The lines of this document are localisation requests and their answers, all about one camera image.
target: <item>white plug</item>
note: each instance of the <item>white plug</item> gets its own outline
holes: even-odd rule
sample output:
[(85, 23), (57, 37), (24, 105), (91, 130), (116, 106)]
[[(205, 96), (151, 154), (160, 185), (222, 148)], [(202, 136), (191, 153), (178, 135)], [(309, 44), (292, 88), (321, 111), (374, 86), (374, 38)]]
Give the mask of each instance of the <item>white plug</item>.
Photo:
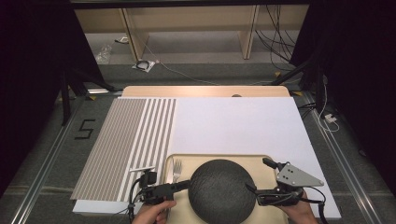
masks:
[(337, 118), (333, 114), (328, 114), (328, 115), (324, 116), (324, 118), (326, 119), (326, 121), (328, 123), (333, 123), (337, 120)]

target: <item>table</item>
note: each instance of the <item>table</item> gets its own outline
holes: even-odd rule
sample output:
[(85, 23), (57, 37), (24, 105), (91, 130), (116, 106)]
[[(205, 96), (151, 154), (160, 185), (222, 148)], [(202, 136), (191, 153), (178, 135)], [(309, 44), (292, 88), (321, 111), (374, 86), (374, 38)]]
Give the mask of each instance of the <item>table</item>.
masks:
[[(241, 95), (242, 97), (230, 97), (235, 94)], [(298, 109), (295, 106), (293, 99), (289, 96), (289, 93), (285, 87), (136, 86), (126, 88), (122, 97), (115, 102), (123, 104), (125, 102), (128, 102), (128, 99), (145, 101), (158, 100), (158, 102), (170, 102), (169, 106), (166, 107), (168, 108), (167, 111), (173, 111), (172, 113), (175, 114), (173, 116), (174, 122), (170, 121), (171, 119), (164, 119), (165, 122), (167, 122), (168, 124), (174, 124), (174, 127), (164, 129), (163, 131), (164, 133), (166, 133), (164, 134), (165, 136), (172, 136), (168, 138), (170, 147), (164, 147), (164, 150), (157, 150), (161, 151), (161, 153), (158, 155), (155, 154), (155, 156), (152, 157), (166, 159), (167, 156), (172, 154), (191, 154), (197, 152), (201, 154), (262, 154), (265, 151), (265, 153), (270, 155), (275, 161), (290, 161), (293, 165), (299, 167), (304, 171), (312, 172), (310, 173), (311, 175), (323, 180), (325, 182), (325, 186), (320, 189), (327, 196), (325, 216), (328, 219), (341, 217), (338, 212), (337, 206), (333, 200), (330, 189), (327, 186), (324, 175), (321, 172), (320, 166), (318, 164), (318, 159), (316, 158), (315, 152), (311, 147), (311, 144), (307, 137), (304, 125), (298, 113)], [(241, 109), (241, 105), (248, 106), (248, 108)], [(154, 104), (147, 106), (147, 108), (154, 107), (156, 107), (154, 106)], [(224, 109), (226, 109), (227, 111), (235, 111), (235, 113), (223, 113)], [(124, 116), (132, 116), (135, 111), (135, 109), (125, 108), (124, 112), (122, 112), (115, 111), (114, 109), (110, 108), (109, 114), (107, 115), (104, 124), (104, 128), (102, 128), (102, 131), (92, 152), (97, 149), (97, 145), (99, 146), (102, 144), (107, 144), (106, 152), (110, 151), (111, 148), (121, 148), (119, 141), (113, 138), (117, 138), (119, 137), (119, 135), (124, 134), (125, 132), (132, 132), (134, 129), (133, 122), (131, 122), (131, 124), (125, 124), (124, 121), (119, 121), (119, 123), (113, 124), (113, 121), (109, 120), (109, 117), (113, 118), (114, 122), (116, 122), (116, 119), (123, 118)], [(238, 119), (235, 119), (236, 116), (240, 115), (240, 112), (244, 113), (243, 111), (249, 111), (249, 116), (242, 116), (242, 118), (238, 117)], [(207, 128), (207, 126), (205, 126), (205, 124), (202, 122), (203, 119), (212, 119), (210, 122), (207, 122), (210, 123), (210, 132), (203, 131), (205, 128)], [(233, 125), (224, 125), (223, 122), (228, 122), (230, 119), (235, 120)], [(262, 121), (265, 121), (266, 125), (254, 125), (254, 123)], [(243, 142), (243, 150), (241, 150), (241, 146), (238, 145), (241, 143), (239, 142), (239, 140), (228, 138), (227, 141), (218, 141), (217, 139), (219, 139), (219, 135), (215, 139), (213, 139), (213, 136), (216, 135), (216, 133), (224, 133), (224, 127), (227, 127), (227, 131), (233, 130), (233, 132), (239, 132), (238, 130), (240, 130), (240, 127), (246, 124), (249, 124), (249, 132), (243, 130), (244, 133), (248, 134), (241, 137), (241, 139), (249, 140)], [(137, 129), (146, 129), (141, 130), (141, 133), (154, 133), (154, 130), (156, 129), (155, 127), (159, 126), (152, 124), (140, 124), (140, 126), (137, 125), (135, 127), (138, 127)], [(261, 132), (260, 137), (258, 137), (258, 135), (256, 134), (258, 131)], [(196, 137), (194, 137), (197, 136), (197, 134), (199, 134), (200, 136), (200, 139), (198, 140)], [(288, 141), (285, 141), (283, 138), (281, 138), (281, 136), (287, 136)], [(153, 147), (148, 146), (148, 142), (134, 142), (131, 143), (126, 148), (126, 150), (136, 148), (138, 144), (140, 144), (138, 148)], [(113, 166), (111, 164), (101, 164), (100, 162), (95, 162), (95, 160), (92, 158), (94, 157), (93, 154), (90, 155), (87, 164), (91, 162), (98, 164), (98, 166), (89, 171), (86, 165), (87, 169), (84, 168), (83, 174), (81, 176), (85, 175), (89, 179), (94, 180), (97, 174), (90, 172), (100, 172), (100, 169), (109, 170), (109, 167), (111, 167), (111, 171), (114, 170), (115, 172), (117, 172), (118, 167), (116, 165)], [(130, 158), (139, 157), (139, 155), (132, 156), (132, 152), (129, 152), (129, 154), (131, 155)], [(121, 153), (121, 155), (122, 157), (120, 157), (120, 160), (128, 157), (128, 155), (125, 155), (123, 153)], [(136, 160), (136, 162), (140, 162), (140, 165), (145, 165), (144, 163), (142, 163), (142, 161)], [(127, 168), (132, 167), (131, 164), (133, 163), (134, 161), (129, 161)], [(97, 181), (102, 181), (104, 177), (105, 175), (100, 175), (100, 178), (98, 178)], [(125, 192), (122, 193), (121, 191), (118, 193), (118, 195), (111, 196), (109, 195), (110, 193), (106, 188), (105, 190), (103, 190), (102, 193), (100, 193), (102, 189), (96, 189), (95, 191), (99, 192), (99, 194), (102, 194), (102, 196), (104, 197), (113, 197), (113, 201), (108, 200), (108, 202), (89, 200), (88, 198), (79, 197), (79, 189), (81, 189), (82, 192), (84, 191), (84, 188), (92, 189), (95, 186), (104, 185), (103, 183), (96, 183), (92, 185), (87, 184), (85, 187), (83, 187), (84, 181), (81, 180), (82, 178), (80, 178), (80, 180), (78, 181), (78, 185), (76, 186), (75, 192), (72, 195), (72, 198), (77, 200), (76, 206), (74, 208), (75, 213), (81, 213), (85, 215), (98, 213), (114, 214), (126, 207), (127, 203), (125, 203)], [(128, 190), (128, 182), (130, 185), (131, 180), (122, 182), (122, 184), (124, 185), (122, 189), (124, 191)], [(308, 189), (307, 193), (313, 199), (321, 199), (320, 195), (314, 190), (311, 191)], [(313, 205), (313, 211), (318, 217), (318, 209), (315, 205)]]

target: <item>fork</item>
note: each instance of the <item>fork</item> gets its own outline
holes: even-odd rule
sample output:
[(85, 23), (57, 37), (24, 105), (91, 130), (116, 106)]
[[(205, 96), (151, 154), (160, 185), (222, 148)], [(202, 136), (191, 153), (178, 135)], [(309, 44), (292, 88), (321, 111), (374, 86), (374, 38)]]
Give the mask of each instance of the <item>fork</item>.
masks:
[(179, 159), (176, 159), (175, 161), (173, 176), (174, 176), (173, 182), (176, 183), (181, 176), (181, 160)]

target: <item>black bowl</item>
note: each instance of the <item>black bowl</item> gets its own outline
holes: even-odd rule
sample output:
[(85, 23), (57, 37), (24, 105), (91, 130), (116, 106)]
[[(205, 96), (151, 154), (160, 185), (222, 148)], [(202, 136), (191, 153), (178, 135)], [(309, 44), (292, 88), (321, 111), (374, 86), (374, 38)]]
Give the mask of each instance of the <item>black bowl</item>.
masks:
[(256, 203), (255, 195), (245, 183), (254, 185), (250, 174), (239, 164), (208, 161), (191, 177), (191, 207), (206, 223), (241, 223), (250, 216)]

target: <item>tray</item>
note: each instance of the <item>tray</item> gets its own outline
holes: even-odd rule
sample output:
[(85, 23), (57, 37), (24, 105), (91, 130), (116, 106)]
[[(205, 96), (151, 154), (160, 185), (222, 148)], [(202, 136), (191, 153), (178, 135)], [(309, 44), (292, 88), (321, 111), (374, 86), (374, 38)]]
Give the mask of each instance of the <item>tray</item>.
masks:
[[(163, 173), (163, 183), (166, 183), (168, 171), (171, 169), (173, 160), (182, 161), (182, 172), (177, 182), (191, 178), (195, 170), (207, 161), (224, 159), (234, 161), (244, 167), (253, 178), (258, 189), (273, 189), (276, 186), (275, 170), (262, 163), (266, 155), (192, 155), (174, 154), (166, 159)], [(182, 190), (174, 195), (177, 205), (172, 208), (167, 223), (205, 223), (192, 210), (188, 192)], [(286, 215), (274, 206), (255, 205), (251, 215), (243, 223), (288, 223)]]

